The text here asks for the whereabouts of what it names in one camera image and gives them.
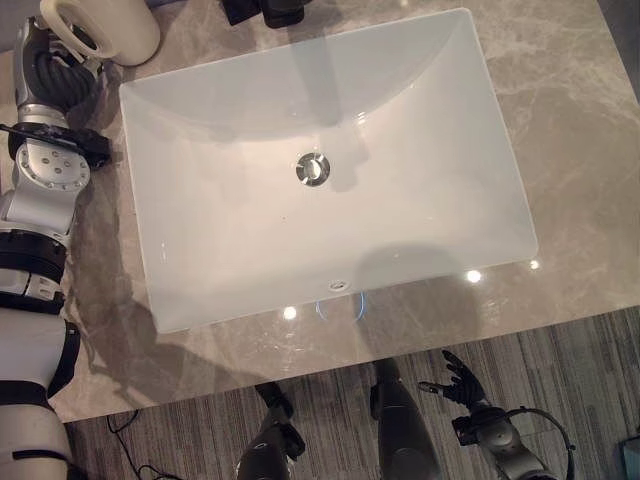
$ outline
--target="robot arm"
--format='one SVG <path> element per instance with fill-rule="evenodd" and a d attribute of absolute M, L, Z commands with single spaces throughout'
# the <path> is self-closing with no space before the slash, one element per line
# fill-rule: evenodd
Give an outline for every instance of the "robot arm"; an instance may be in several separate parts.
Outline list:
<path fill-rule="evenodd" d="M 469 368 L 453 353 L 443 351 L 449 362 L 447 368 L 454 373 L 453 384 L 420 382 L 418 387 L 466 407 L 470 415 L 456 418 L 453 423 L 458 441 L 462 446 L 478 445 L 487 460 L 504 480 L 560 480 L 520 439 L 520 433 L 509 420 L 520 413 L 536 413 L 550 420 L 562 432 L 569 464 L 567 480 L 573 479 L 573 446 L 562 426 L 548 413 L 524 407 L 505 412 L 491 405 L 482 385 Z"/>
<path fill-rule="evenodd" d="M 73 377 L 77 327 L 59 316 L 75 204 L 108 140 L 70 130 L 66 113 L 90 93 L 98 69 L 25 22 L 14 51 L 18 124 L 9 132 L 14 189 L 0 198 L 0 478 L 82 478 L 64 426 L 48 403 Z"/>

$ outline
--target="white container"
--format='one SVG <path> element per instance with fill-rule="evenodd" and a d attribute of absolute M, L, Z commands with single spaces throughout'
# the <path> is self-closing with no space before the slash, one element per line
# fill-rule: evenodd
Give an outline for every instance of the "white container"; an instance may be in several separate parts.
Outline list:
<path fill-rule="evenodd" d="M 144 0 L 41 0 L 40 12 L 69 47 L 120 65 L 146 62 L 160 44 L 160 28 Z M 84 30 L 96 48 L 80 40 L 69 23 Z"/>

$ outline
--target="black cable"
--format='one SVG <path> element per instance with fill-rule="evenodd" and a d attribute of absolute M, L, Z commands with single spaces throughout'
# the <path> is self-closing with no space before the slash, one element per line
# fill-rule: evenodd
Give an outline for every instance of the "black cable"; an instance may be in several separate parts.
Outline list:
<path fill-rule="evenodd" d="M 548 421 L 553 423 L 553 425 L 560 430 L 560 434 L 562 435 L 562 440 L 564 441 L 564 446 L 567 449 L 567 477 L 566 480 L 573 480 L 575 477 L 575 460 L 573 458 L 573 452 L 576 449 L 576 446 L 571 443 L 569 440 L 569 434 L 564 429 L 562 424 L 555 419 L 553 415 L 549 412 L 545 412 L 544 410 L 540 410 L 538 408 L 526 408 L 521 406 L 520 408 L 516 408 L 514 410 L 509 410 L 504 414 L 504 418 L 512 418 L 517 415 L 523 413 L 533 413 L 534 415 L 540 415 L 541 417 L 546 418 Z"/>
<path fill-rule="evenodd" d="M 120 432 L 122 432 L 124 429 L 129 427 L 138 418 L 138 415 L 140 415 L 140 410 L 135 410 L 133 412 L 133 415 L 131 415 L 131 417 L 126 422 L 124 422 L 122 425 L 120 425 L 119 427 L 116 427 L 115 425 L 113 425 L 111 423 L 111 417 L 109 415 L 107 415 L 107 428 L 118 439 L 118 443 L 120 443 L 120 446 L 122 447 L 122 450 L 124 450 L 124 454 L 127 457 L 127 461 L 129 462 L 129 465 L 131 466 L 131 470 L 133 470 L 133 473 L 136 476 L 136 478 L 138 480 L 144 480 L 142 478 L 142 471 L 146 468 L 146 469 L 149 469 L 149 470 L 151 470 L 151 472 L 156 474 L 156 476 L 153 477 L 152 480 L 162 480 L 162 479 L 184 480 L 182 477 L 179 477 L 179 476 L 174 475 L 172 473 L 167 473 L 167 472 L 163 472 L 162 470 L 158 470 L 156 467 L 154 467 L 153 465 L 150 465 L 148 463 L 145 463 L 144 465 L 136 467 L 136 464 L 133 462 L 133 458 L 131 457 L 131 453 L 129 452 L 129 448 L 127 447 L 127 444 L 124 443 L 124 440 L 122 439 L 122 436 L 120 435 Z"/>

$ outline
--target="rectangular sink basin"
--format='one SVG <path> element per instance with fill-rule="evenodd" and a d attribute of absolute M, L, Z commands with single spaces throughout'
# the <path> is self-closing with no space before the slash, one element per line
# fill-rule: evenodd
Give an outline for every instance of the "rectangular sink basin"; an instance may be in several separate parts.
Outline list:
<path fill-rule="evenodd" d="M 529 259 L 468 10 L 120 89 L 160 332 Z"/>

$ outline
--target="black cable on floor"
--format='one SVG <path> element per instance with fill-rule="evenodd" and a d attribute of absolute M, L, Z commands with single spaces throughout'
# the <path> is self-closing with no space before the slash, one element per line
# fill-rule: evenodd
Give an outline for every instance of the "black cable on floor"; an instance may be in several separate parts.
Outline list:
<path fill-rule="evenodd" d="M 135 410 L 133 412 L 133 415 L 131 415 L 131 417 L 120 426 L 115 426 L 114 424 L 112 424 L 111 423 L 111 417 L 109 415 L 107 415 L 107 428 L 118 439 L 118 443 L 120 443 L 120 446 L 122 447 L 122 450 L 124 450 L 124 454 L 126 455 L 127 461 L 129 462 L 129 465 L 131 466 L 131 469 L 133 470 L 133 473 L 135 474 L 136 478 L 138 480 L 144 480 L 142 478 L 142 471 L 144 469 L 148 469 L 151 472 L 156 474 L 156 476 L 153 477 L 152 480 L 163 480 L 163 479 L 184 480 L 183 478 L 178 477 L 177 475 L 174 475 L 172 473 L 167 473 L 167 472 L 163 472 L 161 470 L 158 470 L 156 467 L 154 467 L 153 465 L 150 465 L 148 463 L 145 463 L 144 465 L 140 465 L 139 467 L 136 467 L 135 463 L 133 462 L 133 458 L 131 457 L 131 453 L 129 452 L 129 448 L 127 447 L 127 444 L 124 443 L 124 440 L 122 439 L 122 436 L 120 435 L 120 432 L 122 432 L 124 429 L 129 427 L 138 418 L 138 415 L 140 415 L 140 410 Z"/>

